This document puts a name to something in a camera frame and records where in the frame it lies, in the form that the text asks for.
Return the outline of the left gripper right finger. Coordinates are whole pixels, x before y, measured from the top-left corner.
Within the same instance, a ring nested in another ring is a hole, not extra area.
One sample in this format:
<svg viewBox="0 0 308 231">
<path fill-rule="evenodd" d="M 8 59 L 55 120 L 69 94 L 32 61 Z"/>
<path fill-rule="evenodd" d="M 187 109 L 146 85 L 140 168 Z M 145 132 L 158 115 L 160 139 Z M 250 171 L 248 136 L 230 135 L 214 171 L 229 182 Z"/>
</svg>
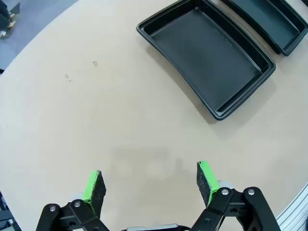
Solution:
<svg viewBox="0 0 308 231">
<path fill-rule="evenodd" d="M 221 186 L 207 161 L 197 163 L 196 182 L 206 209 L 190 231 L 219 231 L 226 217 L 235 217 L 243 231 L 281 231 L 258 187 L 239 192 Z"/>
</svg>

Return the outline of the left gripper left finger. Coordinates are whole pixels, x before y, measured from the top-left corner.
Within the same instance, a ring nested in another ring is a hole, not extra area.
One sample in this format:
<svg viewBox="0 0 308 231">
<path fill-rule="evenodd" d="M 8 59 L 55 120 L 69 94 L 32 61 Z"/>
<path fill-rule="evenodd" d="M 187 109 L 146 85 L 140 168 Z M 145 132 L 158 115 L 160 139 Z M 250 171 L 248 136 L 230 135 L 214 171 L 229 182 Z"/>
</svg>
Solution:
<svg viewBox="0 0 308 231">
<path fill-rule="evenodd" d="M 95 170 L 80 199 L 68 202 L 64 207 L 58 204 L 44 206 L 36 231 L 109 231 L 100 220 L 105 194 L 102 172 Z"/>
</svg>

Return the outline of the black ESD tray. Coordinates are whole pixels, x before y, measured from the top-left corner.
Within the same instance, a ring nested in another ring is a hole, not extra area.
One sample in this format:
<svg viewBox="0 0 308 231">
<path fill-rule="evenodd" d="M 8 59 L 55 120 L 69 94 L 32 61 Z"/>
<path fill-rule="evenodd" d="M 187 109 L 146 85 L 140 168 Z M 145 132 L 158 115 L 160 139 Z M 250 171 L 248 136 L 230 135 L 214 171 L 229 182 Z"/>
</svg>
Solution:
<svg viewBox="0 0 308 231">
<path fill-rule="evenodd" d="M 276 68 L 211 0 L 179 0 L 136 29 L 176 68 L 216 120 L 233 113 Z"/>
<path fill-rule="evenodd" d="M 308 23 L 285 0 L 221 0 L 277 53 L 289 56 L 308 33 Z"/>
</svg>

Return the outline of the aluminium frame rail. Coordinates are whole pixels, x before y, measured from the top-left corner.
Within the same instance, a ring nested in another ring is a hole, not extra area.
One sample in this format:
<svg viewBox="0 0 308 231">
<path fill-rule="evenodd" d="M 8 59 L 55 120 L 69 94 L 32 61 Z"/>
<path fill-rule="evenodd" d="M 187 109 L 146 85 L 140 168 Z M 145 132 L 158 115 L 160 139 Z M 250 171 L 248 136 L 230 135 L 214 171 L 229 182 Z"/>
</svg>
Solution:
<svg viewBox="0 0 308 231">
<path fill-rule="evenodd" d="M 308 183 L 276 220 L 281 231 L 308 231 Z"/>
</svg>

